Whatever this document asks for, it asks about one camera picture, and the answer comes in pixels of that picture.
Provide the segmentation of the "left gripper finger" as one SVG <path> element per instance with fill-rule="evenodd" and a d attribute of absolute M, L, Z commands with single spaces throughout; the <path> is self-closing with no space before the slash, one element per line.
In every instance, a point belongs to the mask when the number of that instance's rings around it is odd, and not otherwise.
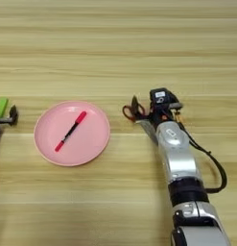
<path fill-rule="evenodd" d="M 15 125 L 17 123 L 18 119 L 18 111 L 16 105 L 13 105 L 10 109 L 10 120 L 11 120 L 11 125 Z"/>

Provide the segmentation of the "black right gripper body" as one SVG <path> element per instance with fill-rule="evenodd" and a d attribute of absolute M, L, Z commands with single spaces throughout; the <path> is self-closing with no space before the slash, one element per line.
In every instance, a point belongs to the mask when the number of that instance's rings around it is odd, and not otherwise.
<path fill-rule="evenodd" d="M 180 102 L 169 104 L 151 104 L 150 113 L 139 114 L 136 121 L 148 121 L 155 129 L 162 123 L 174 121 L 173 111 L 180 111 L 183 105 Z"/>

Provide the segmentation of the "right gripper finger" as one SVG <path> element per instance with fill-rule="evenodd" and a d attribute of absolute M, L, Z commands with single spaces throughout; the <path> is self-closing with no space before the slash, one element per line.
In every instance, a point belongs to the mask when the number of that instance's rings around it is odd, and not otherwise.
<path fill-rule="evenodd" d="M 183 105 L 180 103 L 179 99 L 176 97 L 174 93 L 170 94 L 170 110 L 180 110 L 183 108 Z"/>
<path fill-rule="evenodd" d="M 136 118 L 138 114 L 138 101 L 136 96 L 133 96 L 131 100 L 131 114 L 134 118 Z"/>

